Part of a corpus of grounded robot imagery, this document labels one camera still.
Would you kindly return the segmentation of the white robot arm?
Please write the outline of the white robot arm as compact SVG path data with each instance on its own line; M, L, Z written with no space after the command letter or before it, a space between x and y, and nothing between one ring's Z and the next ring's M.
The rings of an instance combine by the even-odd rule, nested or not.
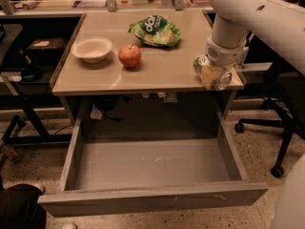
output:
M282 0L209 0L216 12L206 55L215 67L227 67L241 54L246 33L305 73L305 9ZM305 156L282 185L271 229L305 229Z

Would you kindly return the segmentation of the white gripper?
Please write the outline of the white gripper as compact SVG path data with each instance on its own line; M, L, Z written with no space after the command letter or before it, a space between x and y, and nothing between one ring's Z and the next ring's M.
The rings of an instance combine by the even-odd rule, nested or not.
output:
M201 78L201 83L206 89L219 89L219 78L222 71L216 67L221 67L223 69L227 68L230 70L239 60L245 45L245 38L241 40L240 45L230 48L229 46L220 46L211 36L208 37L205 55L211 61L213 67L204 64L199 75Z

